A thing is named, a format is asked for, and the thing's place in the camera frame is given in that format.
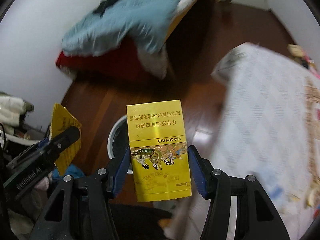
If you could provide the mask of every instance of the cigarette pack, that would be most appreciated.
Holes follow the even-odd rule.
[[[130,105],[127,116],[138,201],[191,196],[180,100]]]

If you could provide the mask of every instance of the yellow cardboard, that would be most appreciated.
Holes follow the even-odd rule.
[[[130,105],[127,116],[138,201],[191,196],[180,100]]]
[[[70,126],[76,126],[81,132],[81,124],[79,121],[72,114],[70,114],[65,107],[55,103],[53,107],[49,139],[51,140],[52,138],[56,137]],[[57,166],[61,176],[63,176],[66,172],[67,167],[71,164],[77,152],[80,150],[80,147],[81,136],[79,140],[60,153],[59,158],[55,161],[55,165]]]

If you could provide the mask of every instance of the bed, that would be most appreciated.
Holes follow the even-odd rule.
[[[126,36],[119,48],[112,49],[101,56],[65,55],[62,51],[56,60],[56,66],[74,78],[75,71],[90,70],[106,76],[122,78],[130,81],[142,79],[164,79],[167,73],[173,75],[165,42],[179,22],[192,8],[197,0],[180,0],[171,23],[167,29],[164,44],[157,53],[148,53],[136,46],[134,40]]]

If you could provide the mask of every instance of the white bowl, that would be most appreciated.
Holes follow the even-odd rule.
[[[109,133],[107,150],[108,150],[108,156],[110,159],[115,157],[112,151],[112,142],[113,142],[113,138],[115,136],[116,130],[122,125],[123,122],[125,122],[125,120],[127,120],[127,115],[122,116],[118,121],[116,121],[115,125],[112,127]],[[127,173],[132,174],[132,169],[128,169]]]

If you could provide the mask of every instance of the blue cloth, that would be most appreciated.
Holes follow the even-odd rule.
[[[104,15],[88,14],[62,39],[67,56],[100,56],[128,34],[149,53],[159,52],[179,0],[119,0]]]
[[[52,172],[52,181],[62,180],[66,175],[72,175],[74,179],[85,177],[85,174],[83,173],[83,171],[81,171],[81,169],[79,169],[74,164],[70,164],[63,176],[60,176],[58,169],[55,168]]]

